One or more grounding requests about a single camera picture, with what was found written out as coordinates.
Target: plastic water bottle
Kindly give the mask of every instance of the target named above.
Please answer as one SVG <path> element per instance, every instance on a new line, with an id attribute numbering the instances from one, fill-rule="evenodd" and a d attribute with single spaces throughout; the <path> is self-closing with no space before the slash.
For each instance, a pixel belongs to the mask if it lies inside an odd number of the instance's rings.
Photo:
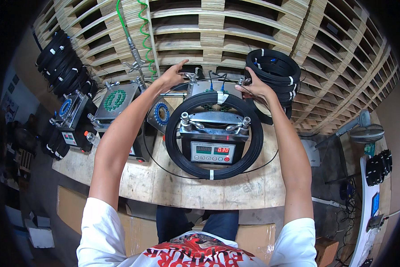
<path id="1" fill-rule="evenodd" d="M 92 132 L 85 131 L 84 136 L 87 138 L 87 140 L 92 143 L 95 147 L 99 145 L 100 138 L 94 135 Z"/>

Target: cardboard box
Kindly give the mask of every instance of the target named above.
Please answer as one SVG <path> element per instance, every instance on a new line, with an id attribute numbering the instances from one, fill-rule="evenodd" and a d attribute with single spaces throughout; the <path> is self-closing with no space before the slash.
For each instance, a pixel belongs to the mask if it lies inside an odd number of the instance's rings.
<path id="1" fill-rule="evenodd" d="M 69 227 L 81 234 L 81 219 L 87 197 L 58 186 L 56 212 Z M 145 220 L 118 212 L 126 233 L 126 255 L 139 254 L 158 244 L 155 221 Z M 193 230 L 201 231 L 202 227 Z M 262 259 L 267 265 L 274 250 L 275 224 L 239 226 L 235 241 L 244 249 Z"/>
<path id="2" fill-rule="evenodd" d="M 325 267 L 331 264 L 335 258 L 339 242 L 329 238 L 317 238 L 315 249 L 317 251 L 317 267 Z"/>

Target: digital display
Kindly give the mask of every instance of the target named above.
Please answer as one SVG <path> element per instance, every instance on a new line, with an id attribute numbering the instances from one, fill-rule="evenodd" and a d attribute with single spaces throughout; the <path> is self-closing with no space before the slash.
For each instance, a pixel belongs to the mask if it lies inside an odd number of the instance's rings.
<path id="1" fill-rule="evenodd" d="M 215 147 L 213 153 L 216 155 L 228 155 L 229 148 L 228 147 Z"/>
<path id="2" fill-rule="evenodd" d="M 212 154 L 212 147 L 197 146 L 197 153 Z"/>

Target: wall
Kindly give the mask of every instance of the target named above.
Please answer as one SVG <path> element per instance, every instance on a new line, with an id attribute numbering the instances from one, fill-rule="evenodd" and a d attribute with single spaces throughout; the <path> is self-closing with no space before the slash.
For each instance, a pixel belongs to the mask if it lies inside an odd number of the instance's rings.
<path id="1" fill-rule="evenodd" d="M 54 114 L 55 110 L 58 110 L 62 104 L 59 103 L 52 92 L 48 92 L 48 82 L 35 66 L 39 54 L 40 49 L 32 36 L 31 29 L 26 29 L 19 46 L 16 48 L 11 65 L 20 81 L 26 85 L 50 114 Z"/>
<path id="2" fill-rule="evenodd" d="M 385 131 L 387 147 L 392 152 L 393 170 L 391 173 L 390 213 L 400 210 L 400 81 L 393 92 L 376 109 L 380 124 Z M 400 214 L 387 221 L 387 229 L 380 248 L 381 254 L 388 243 Z"/>
<path id="3" fill-rule="evenodd" d="M 8 86 L 10 85 L 10 83 L 14 85 L 12 79 L 15 74 L 16 71 L 12 67 L 12 64 L 10 64 L 7 68 L 7 72 L 5 73 L 4 83 L 2 84 L 1 101 L 4 98 L 5 93 L 7 92 L 14 103 L 19 106 L 16 111 L 14 120 L 18 120 L 20 123 L 23 124 L 28 120 L 31 113 L 35 114 L 40 102 L 35 97 L 35 95 L 32 94 L 32 92 L 25 86 L 22 80 L 19 80 L 19 82 L 14 86 L 14 90 L 12 93 L 8 91 Z"/>

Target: stacked cable coil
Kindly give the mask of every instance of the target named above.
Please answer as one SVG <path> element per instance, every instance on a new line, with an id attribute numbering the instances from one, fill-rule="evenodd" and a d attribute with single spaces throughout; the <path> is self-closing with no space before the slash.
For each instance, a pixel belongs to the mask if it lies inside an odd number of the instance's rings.
<path id="1" fill-rule="evenodd" d="M 61 160 L 68 153 L 69 145 L 53 121 L 49 120 L 49 122 L 41 134 L 41 150 L 45 155 L 49 155 L 55 160 Z"/>
<path id="2" fill-rule="evenodd" d="M 392 153 L 389 149 L 381 151 L 366 162 L 366 183 L 374 186 L 382 183 L 384 177 L 393 169 Z"/>
<path id="3" fill-rule="evenodd" d="M 72 49 L 70 38 L 63 30 L 55 33 L 38 56 L 35 65 L 49 81 L 53 93 L 62 100 L 64 94 L 72 94 L 75 90 L 90 97 L 96 95 L 96 81 Z"/>
<path id="4" fill-rule="evenodd" d="M 246 66 L 250 67 L 261 81 L 274 90 L 288 119 L 290 119 L 292 102 L 300 88 L 301 69 L 298 64 L 282 52 L 257 49 L 250 51 L 247 55 Z M 263 114 L 256 108 L 253 99 L 248 99 L 247 102 L 255 110 L 261 122 L 273 124 L 270 116 Z"/>

